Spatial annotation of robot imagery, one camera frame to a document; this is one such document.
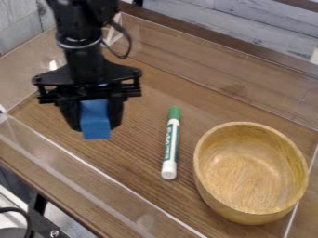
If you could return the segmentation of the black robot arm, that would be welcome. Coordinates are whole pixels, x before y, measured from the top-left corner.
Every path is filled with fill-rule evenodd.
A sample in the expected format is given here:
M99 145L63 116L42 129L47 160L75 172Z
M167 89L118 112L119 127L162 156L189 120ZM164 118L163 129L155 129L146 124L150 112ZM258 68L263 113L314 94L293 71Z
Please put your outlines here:
M142 70L111 62L102 49L103 27L114 27L126 37L128 31L115 22L119 0L46 0L56 22L56 43L66 64L56 70L35 75L39 102L52 103L71 129L82 132L83 113L88 101L102 103L107 127L120 126L124 102L142 95Z

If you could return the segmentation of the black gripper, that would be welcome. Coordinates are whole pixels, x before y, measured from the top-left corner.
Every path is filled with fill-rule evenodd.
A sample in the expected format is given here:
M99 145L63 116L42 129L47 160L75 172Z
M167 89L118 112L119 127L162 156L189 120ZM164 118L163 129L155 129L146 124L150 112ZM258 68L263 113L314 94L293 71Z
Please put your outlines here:
M55 71L38 74L31 83L38 87L39 103L58 104L63 118L72 130L80 131L80 104L76 100L108 99L111 128L122 124L123 99L142 96L142 71L132 66L119 65L106 60L102 64L102 74L88 74L87 78L75 77L70 66L64 65Z

